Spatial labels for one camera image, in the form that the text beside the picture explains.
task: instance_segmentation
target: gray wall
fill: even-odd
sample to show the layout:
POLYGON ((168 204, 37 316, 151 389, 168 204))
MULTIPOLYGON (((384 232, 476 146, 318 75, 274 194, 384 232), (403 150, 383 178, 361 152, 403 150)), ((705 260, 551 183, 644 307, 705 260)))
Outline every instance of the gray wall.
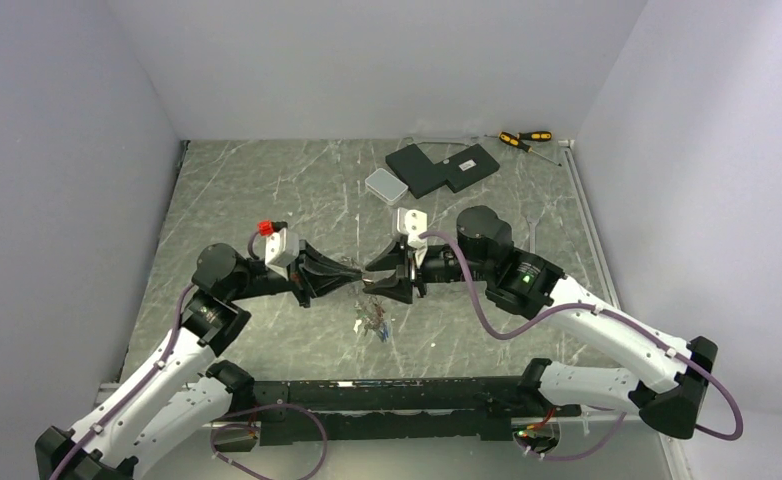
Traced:
POLYGON ((123 358, 178 139, 102 1, 0 1, 0 478, 123 358))
POLYGON ((645 3, 109 0, 191 139, 573 138, 645 3))
POLYGON ((782 478, 782 2, 650 1, 577 147, 626 308, 715 340, 747 410, 687 443, 698 478, 782 478))

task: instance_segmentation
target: gray marble surface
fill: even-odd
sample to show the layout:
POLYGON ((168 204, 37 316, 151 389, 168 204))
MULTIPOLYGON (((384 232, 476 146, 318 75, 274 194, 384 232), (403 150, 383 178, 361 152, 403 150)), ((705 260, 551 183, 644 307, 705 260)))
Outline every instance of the gray marble surface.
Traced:
MULTIPOLYGON (((487 205, 526 245, 525 217, 540 217, 536 253, 560 265, 593 293, 607 298, 597 276, 576 192, 566 167, 483 139, 500 171, 453 194, 446 187, 420 199, 410 194, 396 206, 367 192, 364 179, 385 167, 398 140, 279 140, 192 142, 160 237, 122 378, 138 368, 169 328, 176 297, 188 284, 199 252, 226 242, 243 252, 263 219, 284 219, 319 251, 365 263, 390 241, 397 206, 429 215, 430 228, 455 231, 456 215, 487 205)), ((461 146, 422 145, 433 160, 461 146)), ((556 145, 541 152, 555 156, 556 145)), ((524 320, 484 300, 498 330, 524 320)), ((355 288, 342 288, 302 309, 291 295, 238 302, 252 313, 249 325, 226 351, 260 380, 517 375, 533 357, 586 365, 611 362, 574 338, 542 324, 508 342, 479 325, 460 285, 430 285, 411 306, 384 300, 390 338, 354 331, 355 288)))

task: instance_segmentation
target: marble tabletop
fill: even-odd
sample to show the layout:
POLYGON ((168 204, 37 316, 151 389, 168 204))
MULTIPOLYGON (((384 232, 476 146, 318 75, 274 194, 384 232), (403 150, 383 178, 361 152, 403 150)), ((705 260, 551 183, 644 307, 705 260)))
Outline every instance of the marble tabletop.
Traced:
MULTIPOLYGON (((459 212, 487 205, 512 225, 515 243, 526 246, 525 218, 540 218, 536 253, 565 269, 601 298, 587 232, 566 166, 481 141, 500 164, 494 175, 459 193, 442 187, 420 199, 410 194, 385 205, 368 192, 365 178, 385 168, 385 156, 402 140, 194 141, 179 174, 159 239, 152 272, 122 372, 125 380, 169 329, 173 305, 189 283, 200 251, 225 242, 244 252, 258 221, 286 220, 293 231, 333 259, 358 263, 374 258, 390 241, 398 206, 426 212, 431 229, 454 234, 459 212)), ((421 145, 439 162, 459 145, 421 145)), ((540 149, 555 158, 555 143, 540 149)), ((525 320, 484 299, 491 323, 506 331, 525 320)), ((402 378, 519 375, 531 358, 611 366, 593 348, 546 322, 507 342, 482 329, 461 285, 430 285, 413 305, 383 300, 389 337, 357 326, 365 295, 344 287, 300 308, 290 294, 237 302, 252 314, 223 358, 259 380, 402 378)))

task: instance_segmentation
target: purple cable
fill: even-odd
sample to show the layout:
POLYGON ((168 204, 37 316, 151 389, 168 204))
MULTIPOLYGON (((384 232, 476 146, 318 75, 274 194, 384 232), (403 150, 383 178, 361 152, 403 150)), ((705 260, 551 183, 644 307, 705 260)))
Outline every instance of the purple cable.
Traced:
MULTIPOLYGON (((274 403, 270 405, 262 405, 260 407, 251 408, 249 410, 243 410, 240 412, 230 413, 228 415, 224 415, 223 417, 220 417, 220 420, 227 419, 227 418, 233 418, 238 417, 241 415, 248 415, 254 412, 263 412, 265 410, 275 410, 277 408, 285 408, 287 410, 296 410, 307 417, 311 419, 311 421, 314 422, 315 425, 317 425, 317 429, 320 430, 320 436, 323 439, 323 451, 320 453, 320 460, 317 461, 317 465, 314 466, 314 468, 307 473, 305 476, 300 477, 297 480, 308 480, 309 478, 315 476, 315 474, 320 470, 320 467, 323 466, 323 462, 326 461, 326 450, 328 448, 329 438, 326 435, 326 429, 323 428, 323 424, 320 423, 320 420, 310 411, 307 409, 299 406, 299 405, 293 405, 290 403, 274 403)), ((211 432, 211 436, 209 438, 209 445, 211 446, 211 452, 220 460, 228 463, 229 465, 232 465, 233 467, 237 468, 238 470, 246 473, 247 475, 252 475, 255 478, 258 478, 259 480, 271 480, 268 477, 265 477, 264 475, 260 473, 256 473, 253 470, 250 470, 249 468, 245 467, 243 464, 236 462, 232 460, 231 458, 227 457, 226 455, 220 453, 217 451, 216 446, 214 445, 214 440, 217 436, 217 433, 222 432, 224 430, 235 430, 235 429, 246 429, 247 424, 245 423, 229 423, 226 425, 223 425, 221 427, 218 427, 214 429, 211 432)))
MULTIPOLYGON (((627 417, 626 413, 622 413, 618 416, 618 419, 615 420, 615 424, 612 425, 612 428, 609 429, 608 432, 606 432, 606 435, 603 436, 596 444, 594 444, 593 447, 589 448, 588 450, 577 453, 575 455, 564 455, 564 456, 553 456, 553 455, 547 455, 544 454, 544 457, 542 458, 545 462, 573 462, 574 460, 582 460, 583 458, 590 457, 591 455, 597 453, 598 450, 603 448, 607 443, 609 443, 609 440, 612 439, 613 436, 615 436, 615 432, 617 432, 621 425, 624 423, 624 419, 627 417)), ((526 452, 526 448, 521 445, 521 443, 518 441, 517 438, 515 438, 515 443, 518 445, 518 447, 521 448, 524 452, 526 452)))
MULTIPOLYGON (((489 335, 491 335, 492 337, 498 340, 509 340, 511 338, 517 337, 521 333, 539 324, 542 320, 550 317, 553 314, 565 310, 588 310, 590 312, 593 312, 596 308, 594 305, 589 305, 587 303, 565 303, 552 308, 548 308, 547 310, 536 315, 532 320, 528 321, 524 325, 521 325, 515 330, 512 330, 511 332, 508 333, 498 332, 497 330, 494 329, 494 327, 491 326, 491 324, 488 322, 488 319, 485 317, 485 312, 482 311, 482 305, 479 303, 479 295, 477 295, 476 288, 474 288, 473 278, 470 273, 470 267, 468 266, 468 261, 465 258, 465 254, 462 253, 462 250, 459 248, 459 244, 456 243, 456 240, 444 232, 438 232, 434 230, 428 230, 424 233, 421 233, 419 237, 420 238, 438 237, 444 240, 444 242, 450 246, 450 248, 453 250, 453 253, 456 254, 456 258, 459 261, 459 265, 462 267, 462 276, 465 277, 465 283, 467 284, 468 287, 468 294, 470 295, 471 303, 473 304, 473 309, 476 312, 476 316, 477 318, 479 318, 479 323, 482 324, 482 326, 485 328, 485 331, 487 331, 489 335)), ((664 352, 667 352, 671 348, 670 345, 666 344, 665 342, 657 338, 655 335, 651 334, 650 332, 642 328, 640 325, 635 323, 633 320, 630 320, 629 318, 621 315, 618 312, 613 312, 612 310, 604 309, 600 311, 600 315, 605 315, 611 318, 612 320, 618 321, 632 328, 633 330, 641 334, 641 336, 648 339, 651 343, 653 343, 656 347, 658 347, 664 352)), ((727 388, 724 387, 724 385, 721 384, 721 382, 717 378, 715 378, 714 375, 706 371, 705 368, 695 363, 692 359, 686 357, 685 355, 679 352, 676 352, 674 358, 686 364, 689 368, 691 368, 692 370, 700 374, 703 378, 709 381, 709 383, 714 385, 715 388, 717 388, 718 391, 721 392, 721 395, 724 397, 724 400, 727 401, 727 404, 729 404, 730 409, 733 412, 733 417, 735 418, 736 426, 735 426, 735 430, 733 430, 733 433, 729 433, 729 434, 720 433, 718 431, 712 430, 702 425, 696 425, 695 429, 703 433, 706 433, 708 435, 711 435, 715 438, 720 438, 721 440, 727 440, 727 441, 738 440, 741 437, 742 433, 744 432, 744 419, 742 418, 741 415, 741 409, 739 408, 738 403, 735 401, 730 391, 727 390, 727 388)))
MULTIPOLYGON (((188 296, 188 292, 190 292, 193 287, 193 285, 188 285, 182 289, 182 293, 179 295, 179 300, 176 302, 176 313, 173 318, 173 325, 170 329, 170 337, 167 339, 167 345, 159 357, 160 362, 167 360, 167 357, 173 353, 173 347, 176 346, 176 342, 179 341, 179 329, 182 327, 182 306, 185 303, 185 297, 188 296)), ((134 387, 132 387, 129 392, 114 405, 114 407, 109 409, 109 411, 106 412, 102 418, 97 420, 96 424, 100 427, 105 427, 106 424, 108 424, 108 422, 110 422, 114 416, 123 409, 123 407, 125 407, 133 398, 135 398, 138 393, 141 392, 141 390, 144 389, 144 387, 150 383, 150 381, 158 372, 159 368, 156 365, 153 365, 141 378, 141 380, 134 387)), ((93 440, 96 436, 97 433, 94 431, 94 429, 89 428, 88 431, 85 432, 85 435, 83 435, 82 438, 79 439, 75 445, 73 445, 73 448, 67 452, 67 455, 61 459, 61 462, 59 462, 58 466, 55 467, 55 470, 53 470, 52 475, 49 476, 49 480, 58 480, 58 478, 61 476, 61 473, 64 472, 64 469, 67 468, 67 465, 69 465, 70 461, 73 460, 73 457, 79 453, 79 450, 81 450, 82 447, 93 440)))
POLYGON ((252 235, 250 235, 250 241, 247 242, 247 255, 250 256, 253 260, 258 260, 258 255, 256 255, 253 252, 253 243, 255 243, 256 238, 258 238, 258 230, 254 231, 252 235))

